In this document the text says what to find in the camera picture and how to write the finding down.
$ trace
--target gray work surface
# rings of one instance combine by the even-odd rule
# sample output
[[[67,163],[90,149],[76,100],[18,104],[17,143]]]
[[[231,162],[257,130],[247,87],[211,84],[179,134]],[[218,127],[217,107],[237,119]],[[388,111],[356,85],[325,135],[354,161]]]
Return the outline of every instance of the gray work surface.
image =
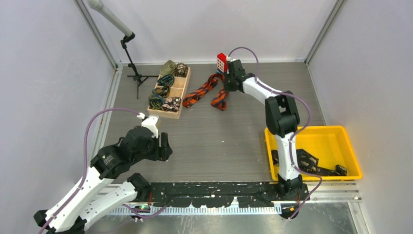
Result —
[[[191,77],[187,94],[198,89],[216,71],[216,64],[190,64]],[[243,64],[246,72],[256,73],[253,63]],[[159,65],[138,66],[144,75],[159,74]],[[117,90],[114,107],[130,108],[147,114],[148,96],[156,84],[149,78],[139,87],[136,99],[136,82],[124,67]],[[262,63],[258,77],[269,86],[290,90],[301,97],[311,108],[311,125],[324,125],[319,103],[308,71],[302,62]],[[149,182],[180,181],[265,181],[271,180],[268,156],[264,142],[265,109],[252,96],[231,92],[225,99],[227,109],[218,110],[210,102],[219,92],[217,85],[191,108],[182,107],[180,119],[161,118],[160,132],[169,135],[173,154],[168,162],[142,160],[119,176],[123,182],[133,173],[140,173]],[[297,101],[301,125],[308,118],[304,106]],[[120,137],[140,120],[127,112],[113,112],[105,145],[118,142]]]
[[[347,203],[312,203],[286,223],[279,215],[158,216],[131,221],[130,216],[105,216],[87,234],[356,234]]]

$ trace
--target white panel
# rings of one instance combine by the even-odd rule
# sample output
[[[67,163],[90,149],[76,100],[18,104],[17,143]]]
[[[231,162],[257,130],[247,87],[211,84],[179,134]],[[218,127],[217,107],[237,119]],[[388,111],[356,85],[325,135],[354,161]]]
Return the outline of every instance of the white panel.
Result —
[[[0,22],[1,233],[37,233],[81,177],[113,69],[71,0],[1,1]]]
[[[347,1],[310,63],[328,124],[347,129],[372,233],[411,233],[413,1]]]
[[[262,61],[303,61],[334,0],[102,0],[132,31],[128,44],[135,63],[211,61],[237,46],[253,49]],[[122,62],[123,34],[102,16]],[[237,58],[253,60],[248,52]]]

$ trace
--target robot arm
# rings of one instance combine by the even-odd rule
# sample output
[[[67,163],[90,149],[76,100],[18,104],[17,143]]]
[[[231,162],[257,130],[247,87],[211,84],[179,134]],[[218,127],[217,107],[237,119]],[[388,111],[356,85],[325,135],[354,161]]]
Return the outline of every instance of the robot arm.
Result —
[[[275,137],[280,160],[279,193],[284,197],[294,197],[302,189],[301,174],[293,167],[297,165],[295,137],[291,140],[292,157],[289,151],[290,138],[297,131],[300,123],[295,100],[292,97],[280,95],[281,91],[264,84],[253,73],[247,74],[238,59],[227,58],[227,72],[223,74],[225,90],[241,91],[265,105],[266,125]]]
[[[145,192],[149,190],[148,182],[141,175],[134,174],[120,188],[91,203],[99,191],[112,183],[120,174],[127,172],[132,165],[143,159],[167,161],[172,154],[168,134],[161,133],[159,138],[156,127],[159,117],[145,117],[143,114],[138,117],[143,119],[141,126],[129,130],[118,143],[101,148],[92,158],[85,183],[78,194],[49,223],[47,229],[50,233],[66,231],[73,233],[73,230],[84,229],[83,225],[85,228],[90,227],[96,220],[110,212],[111,208],[134,200],[137,195],[148,194]],[[80,181],[51,209],[38,211],[34,215],[36,223],[42,227],[79,184]]]

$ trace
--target yellow plastic tray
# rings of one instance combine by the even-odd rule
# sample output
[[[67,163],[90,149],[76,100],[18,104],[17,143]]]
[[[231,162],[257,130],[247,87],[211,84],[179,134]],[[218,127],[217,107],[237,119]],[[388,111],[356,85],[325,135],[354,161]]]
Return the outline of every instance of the yellow plastic tray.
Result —
[[[271,177],[278,181],[278,166],[274,166],[271,150],[277,149],[274,135],[265,129],[268,159]],[[318,166],[335,169],[340,164],[347,169],[347,176],[322,176],[323,180],[355,180],[361,179],[362,174],[356,156],[351,147],[346,130],[342,126],[309,126],[298,133],[296,148],[304,149],[319,159]],[[302,174],[302,180],[319,180],[317,177]]]

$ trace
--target black and orange strap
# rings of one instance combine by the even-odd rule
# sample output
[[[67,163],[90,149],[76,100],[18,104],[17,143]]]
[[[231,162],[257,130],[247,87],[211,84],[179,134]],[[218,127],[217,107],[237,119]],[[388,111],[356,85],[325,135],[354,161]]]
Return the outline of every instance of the black and orange strap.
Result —
[[[183,106],[189,108],[193,104],[195,104],[199,99],[201,99],[208,91],[212,90],[218,84],[218,79],[221,79],[222,82],[225,82],[225,77],[222,74],[213,74],[209,77],[208,81],[205,82],[199,89],[195,92],[192,92],[185,96],[183,100]],[[211,101],[211,105],[215,108],[218,108],[222,111],[226,109],[226,102],[224,98],[229,94],[229,92],[225,91],[224,87],[219,91],[217,96]]]

